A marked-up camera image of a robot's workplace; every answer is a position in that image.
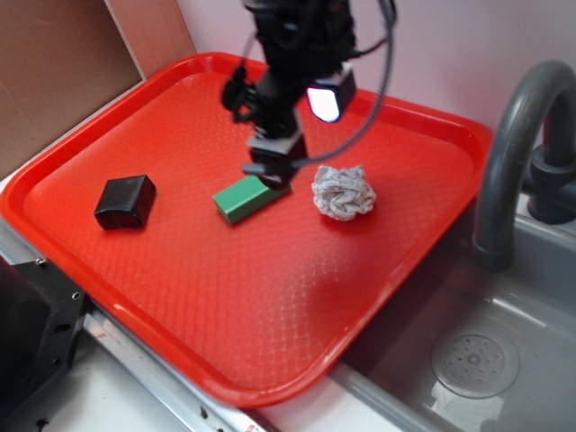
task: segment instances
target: red tray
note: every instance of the red tray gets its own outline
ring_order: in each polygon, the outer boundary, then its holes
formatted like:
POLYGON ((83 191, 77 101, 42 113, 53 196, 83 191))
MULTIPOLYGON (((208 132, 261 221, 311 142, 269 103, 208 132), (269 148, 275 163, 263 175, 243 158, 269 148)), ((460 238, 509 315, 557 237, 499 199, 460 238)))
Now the red tray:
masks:
MULTIPOLYGON (((220 105, 239 59, 168 67, 27 166, 2 216, 126 328, 208 393, 237 406, 282 401, 321 377, 475 196, 491 134, 392 98, 333 167, 363 165, 377 194, 351 222, 312 203, 316 167, 235 226, 212 196, 242 178, 251 130, 220 105), (103 231, 109 178, 146 174, 143 230, 103 231)), ((248 62, 257 79, 265 65, 248 62)), ((374 95, 337 124, 301 103, 309 153, 340 144, 374 95)))

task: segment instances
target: tray rim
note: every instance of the tray rim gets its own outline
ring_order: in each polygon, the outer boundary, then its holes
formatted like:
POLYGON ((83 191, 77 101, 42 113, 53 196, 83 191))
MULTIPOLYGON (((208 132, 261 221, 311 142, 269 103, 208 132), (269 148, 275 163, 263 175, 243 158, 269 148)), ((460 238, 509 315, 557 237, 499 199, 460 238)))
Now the tray rim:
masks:
MULTIPOLYGON (((230 54, 205 53, 179 60, 158 72, 91 121, 70 133, 60 143, 34 159, 16 174, 0 195, 0 216, 27 241, 45 254, 45 257, 53 261, 67 275, 70 275, 80 286, 110 286, 99 274, 91 271, 88 265, 80 263, 81 266, 77 266, 75 260, 70 259, 71 254, 66 250, 62 250, 61 244, 51 238, 50 234, 36 227, 33 221, 26 217, 23 205, 28 193, 38 182, 48 177, 55 169, 66 164, 92 142, 113 129, 117 124, 120 124, 124 119, 130 117, 141 106, 162 94, 180 79, 204 72, 230 73, 238 62, 239 58, 230 54)), ((254 74, 254 78, 257 78, 266 69, 265 64, 254 60, 249 60, 247 67, 250 70, 250 74, 254 74)), ((359 90, 355 100, 350 105, 350 109, 358 112, 367 112, 374 98, 374 94, 359 90)), ((455 133, 461 136, 462 142, 454 144, 462 148, 470 156, 474 163, 474 174, 467 187, 463 190, 462 196, 446 207, 445 214, 435 220, 426 235, 412 246, 398 267, 389 275, 385 285, 389 285, 390 288, 382 287, 374 298, 373 307, 364 315, 363 319, 356 323, 353 331, 350 331, 347 337, 338 338, 337 341, 329 344, 325 350, 327 355, 322 357, 321 362, 313 362, 310 367, 289 382, 263 389, 240 387, 222 375, 214 366, 207 363, 190 347, 185 346, 179 339, 167 331, 162 331, 162 328, 156 328, 152 318, 144 313, 136 313, 138 312, 137 310, 132 311, 122 308, 118 304, 118 295, 112 296, 106 295, 106 292, 101 293, 100 298, 96 299, 96 303, 159 355, 165 359, 170 358, 171 361, 169 363, 173 367, 219 399, 240 407, 252 408, 283 401, 305 390, 323 376, 329 367, 338 360, 344 349, 367 325, 375 313, 385 304, 386 300, 392 296, 393 292, 400 287, 401 282, 410 275, 414 268, 412 263, 419 262, 434 246, 436 241, 444 235, 452 222, 475 197, 480 186, 483 165, 492 136, 487 128, 464 117, 392 97, 386 98, 385 106, 379 114, 379 120, 394 124, 394 119, 402 115, 413 117, 413 128, 409 128, 411 131, 426 131, 427 136, 447 140, 448 142, 452 142, 453 139, 446 139, 447 136, 452 138, 455 133), (315 371, 317 372, 319 366, 324 372, 314 373, 315 371)), ((126 298, 121 292, 118 292, 118 294, 122 298, 126 298)))

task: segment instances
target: light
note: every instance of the light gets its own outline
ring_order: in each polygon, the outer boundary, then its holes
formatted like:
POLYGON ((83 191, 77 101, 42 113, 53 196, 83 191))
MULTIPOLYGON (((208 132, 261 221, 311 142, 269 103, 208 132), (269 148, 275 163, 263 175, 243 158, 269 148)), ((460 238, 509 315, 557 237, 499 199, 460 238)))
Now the light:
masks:
POLYGON ((326 79, 319 79, 308 87, 310 108, 323 122, 337 122, 356 93, 356 82, 350 63, 342 63, 342 70, 326 79))
POLYGON ((333 90, 310 87, 308 89, 308 100, 314 115, 323 122, 332 123, 340 118, 338 99, 333 90))

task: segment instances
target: brown cardboard panel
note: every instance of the brown cardboard panel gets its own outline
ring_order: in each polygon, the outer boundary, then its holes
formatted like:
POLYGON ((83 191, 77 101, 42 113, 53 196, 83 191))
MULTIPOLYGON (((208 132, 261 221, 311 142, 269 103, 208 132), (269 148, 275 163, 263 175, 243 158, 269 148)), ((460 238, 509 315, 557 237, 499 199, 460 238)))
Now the brown cardboard panel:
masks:
POLYGON ((0 178, 139 81, 104 0, 0 0, 0 178))
POLYGON ((176 0, 106 0, 145 77, 196 53, 176 0))

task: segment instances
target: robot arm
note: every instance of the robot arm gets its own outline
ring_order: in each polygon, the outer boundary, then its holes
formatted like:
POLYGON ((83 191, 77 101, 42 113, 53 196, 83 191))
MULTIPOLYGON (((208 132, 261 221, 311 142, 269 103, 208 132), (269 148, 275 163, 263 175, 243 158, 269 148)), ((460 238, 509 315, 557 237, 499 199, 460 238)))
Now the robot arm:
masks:
POLYGON ((248 142, 253 163, 244 172, 284 189, 299 170, 295 162, 308 157, 294 106, 317 83, 345 82, 347 100, 356 90, 351 67, 344 66, 358 57, 354 19, 348 0, 244 0, 244 6, 254 15, 269 69, 248 84, 242 62, 222 103, 234 122, 254 124, 248 142))

